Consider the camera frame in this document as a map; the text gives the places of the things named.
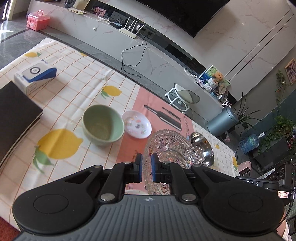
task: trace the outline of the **red carpet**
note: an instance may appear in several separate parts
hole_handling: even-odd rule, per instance
[[[20,231],[0,217],[0,241],[12,241],[19,234]]]

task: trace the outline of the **photo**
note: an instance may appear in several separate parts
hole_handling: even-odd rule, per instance
[[[291,85],[296,81],[296,61],[292,59],[285,67]]]
[[[94,8],[94,14],[97,15],[97,16],[103,17],[106,12],[107,12],[107,10],[102,9],[100,7],[95,7]]]

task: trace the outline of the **glass plate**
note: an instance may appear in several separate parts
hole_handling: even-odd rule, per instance
[[[193,146],[185,137],[172,130],[160,130],[148,140],[144,151],[143,176],[150,195],[170,194],[169,185],[152,181],[151,155],[157,153],[160,161],[171,161],[190,169],[193,164],[202,164]]]

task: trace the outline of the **green bowl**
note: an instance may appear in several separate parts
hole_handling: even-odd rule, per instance
[[[124,122],[116,110],[106,105],[92,105],[82,116],[82,128],[92,143],[106,146],[124,134]]]

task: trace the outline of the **lemon print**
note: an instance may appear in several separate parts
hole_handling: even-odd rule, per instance
[[[85,53],[79,52],[83,57],[87,57]]]
[[[76,137],[73,132],[67,129],[50,131],[38,141],[33,164],[40,170],[37,162],[43,165],[52,165],[49,157],[53,159],[69,158],[76,153],[82,142],[83,139]]]
[[[233,162],[234,169],[237,171],[237,160],[234,156],[232,157],[232,162]]]
[[[40,52],[37,52],[37,53],[35,53],[35,52],[30,52],[30,53],[26,53],[26,54],[25,54],[25,56],[26,56],[26,57],[29,57],[29,58],[39,57],[40,55],[41,55]]]
[[[107,85],[102,88],[101,95],[105,98],[111,96],[119,96],[122,93],[121,90],[116,88],[115,86]]]

